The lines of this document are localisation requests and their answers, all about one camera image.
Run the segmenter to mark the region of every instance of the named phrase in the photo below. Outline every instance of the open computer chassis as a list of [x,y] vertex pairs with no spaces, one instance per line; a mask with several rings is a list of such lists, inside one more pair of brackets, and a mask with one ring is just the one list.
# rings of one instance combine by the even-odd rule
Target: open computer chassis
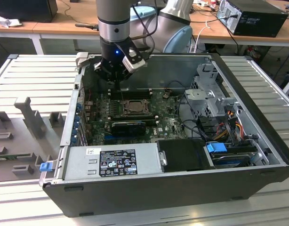
[[66,216],[247,199],[289,177],[289,148],[218,55],[154,55],[121,90],[99,60],[82,63],[40,178]]

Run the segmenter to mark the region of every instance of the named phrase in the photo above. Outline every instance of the wooden table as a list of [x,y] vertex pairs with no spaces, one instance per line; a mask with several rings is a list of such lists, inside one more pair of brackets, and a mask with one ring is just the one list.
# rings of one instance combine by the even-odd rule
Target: wooden table
[[[99,33],[88,28],[75,27],[75,20],[83,23],[97,24],[96,2],[95,0],[81,0],[79,3],[70,3],[69,0],[56,0],[58,12],[52,23],[24,22],[22,27],[2,28],[0,26],[0,37],[30,38],[32,39],[38,54],[45,54],[42,48],[42,39],[71,39],[74,40],[75,49],[77,49],[76,40],[99,40]],[[280,6],[284,9],[284,1],[268,0],[270,3]],[[192,21],[206,21],[215,19],[209,12],[195,12],[191,14]],[[191,23],[193,34],[198,36],[199,31],[205,23]],[[219,21],[210,22],[211,29],[205,29],[200,35],[200,42],[217,44],[234,44],[226,28]],[[249,37],[234,36],[240,45],[260,45],[260,46],[289,46],[289,19],[286,20],[276,38],[267,37]]]

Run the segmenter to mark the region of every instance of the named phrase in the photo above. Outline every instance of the white cable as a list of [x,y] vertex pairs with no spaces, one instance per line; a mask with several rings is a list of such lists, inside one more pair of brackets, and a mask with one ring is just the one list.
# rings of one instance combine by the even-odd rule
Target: white cable
[[[222,18],[219,18],[218,20],[222,20],[222,19],[227,19],[227,17],[222,17]],[[201,29],[201,31],[199,32],[199,34],[198,34],[198,37],[197,37],[197,40],[196,40],[196,43],[195,43],[195,49],[194,49],[194,51],[193,51],[194,53],[197,52],[198,40],[199,40],[199,37],[200,37],[201,32],[202,32],[205,28],[211,29],[211,27],[207,25],[208,22],[212,22],[212,21],[210,21],[210,20],[205,21],[205,27],[203,27],[203,28]]]

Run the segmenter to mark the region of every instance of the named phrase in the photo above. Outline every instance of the power supply label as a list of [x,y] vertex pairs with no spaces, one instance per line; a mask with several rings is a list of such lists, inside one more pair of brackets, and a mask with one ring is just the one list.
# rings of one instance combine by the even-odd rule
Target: power supply label
[[99,175],[101,177],[137,174],[135,149],[101,151],[99,159]]

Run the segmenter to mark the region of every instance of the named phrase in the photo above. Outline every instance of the computer tower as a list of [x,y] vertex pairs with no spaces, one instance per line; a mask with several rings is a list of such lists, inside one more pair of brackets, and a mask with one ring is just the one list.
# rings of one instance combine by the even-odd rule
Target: computer tower
[[56,0],[0,0],[0,16],[7,19],[50,23],[57,11]]
[[220,21],[233,35],[276,37],[288,13],[263,0],[222,0],[217,18],[222,17],[230,17]]

